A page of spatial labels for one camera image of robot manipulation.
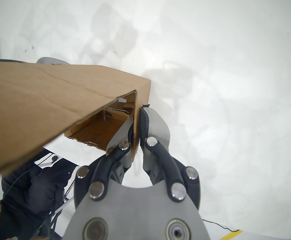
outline black sleeve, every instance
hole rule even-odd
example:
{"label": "black sleeve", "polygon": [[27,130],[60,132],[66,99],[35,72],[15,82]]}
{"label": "black sleeve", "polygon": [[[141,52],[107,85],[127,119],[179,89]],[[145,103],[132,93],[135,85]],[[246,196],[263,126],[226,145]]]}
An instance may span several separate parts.
{"label": "black sleeve", "polygon": [[0,212],[0,240],[16,237],[18,235],[18,229],[19,226],[17,226],[17,223],[9,214],[5,206],[2,205]]}

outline cardboard box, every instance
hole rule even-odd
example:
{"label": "cardboard box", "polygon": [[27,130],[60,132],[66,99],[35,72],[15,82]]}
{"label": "cardboard box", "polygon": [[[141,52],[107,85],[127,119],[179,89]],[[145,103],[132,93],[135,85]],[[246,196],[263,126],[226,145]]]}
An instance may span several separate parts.
{"label": "cardboard box", "polygon": [[149,93],[150,80],[104,66],[0,62],[0,173],[63,132],[106,150],[129,116],[134,157],[139,110]]}

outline person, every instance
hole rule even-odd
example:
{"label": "person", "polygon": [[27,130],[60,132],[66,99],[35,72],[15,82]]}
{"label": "person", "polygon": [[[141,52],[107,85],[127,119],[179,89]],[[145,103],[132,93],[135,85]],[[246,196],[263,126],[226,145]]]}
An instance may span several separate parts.
{"label": "person", "polygon": [[48,152],[44,149],[27,164],[2,177],[0,240],[32,239],[53,209],[57,187],[64,189],[68,184],[77,165],[62,158],[52,167],[42,169],[34,161]]}

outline black cable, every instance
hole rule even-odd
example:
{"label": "black cable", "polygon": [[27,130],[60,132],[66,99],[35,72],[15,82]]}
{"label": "black cable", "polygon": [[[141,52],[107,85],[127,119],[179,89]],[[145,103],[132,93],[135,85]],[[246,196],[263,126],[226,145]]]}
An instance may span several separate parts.
{"label": "black cable", "polygon": [[13,187],[13,185],[17,182],[18,179],[20,179],[20,177],[22,177],[24,174],[28,173],[29,171],[31,171],[32,169],[27,170],[25,173],[21,174],[15,181],[14,183],[10,186],[10,188],[7,190],[7,192],[4,194],[3,198],[6,196],[6,194],[9,192],[9,190]]}
{"label": "black cable", "polygon": [[231,232],[238,232],[239,231],[239,229],[238,230],[235,230],[235,231],[233,231],[233,230],[230,230],[228,227],[223,227],[223,226],[221,226],[220,224],[218,224],[218,223],[215,223],[215,222],[210,222],[210,221],[207,221],[207,220],[205,220],[205,219],[202,219],[203,221],[206,221],[206,222],[208,222],[208,223],[214,223],[214,224],[216,224],[216,225],[218,225],[218,226],[220,226],[220,227],[222,227],[223,229],[227,229],[227,230],[229,230],[229,231],[231,231]]}
{"label": "black cable", "polygon": [[73,182],[71,183],[71,185],[69,186],[68,190],[67,190],[66,193],[65,193],[65,196],[67,196],[67,194],[69,193],[69,190],[70,190],[71,186],[74,184],[74,182],[75,182],[75,181],[73,181]]}

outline white floor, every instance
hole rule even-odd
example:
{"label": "white floor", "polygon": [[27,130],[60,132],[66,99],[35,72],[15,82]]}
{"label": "white floor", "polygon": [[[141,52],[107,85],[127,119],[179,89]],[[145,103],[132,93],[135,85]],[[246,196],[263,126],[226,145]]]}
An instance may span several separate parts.
{"label": "white floor", "polygon": [[[151,79],[171,154],[200,173],[201,216],[291,238],[290,11],[288,0],[1,0],[0,57]],[[49,148],[79,165],[101,154],[75,145]],[[150,184],[140,153],[125,184]]]}

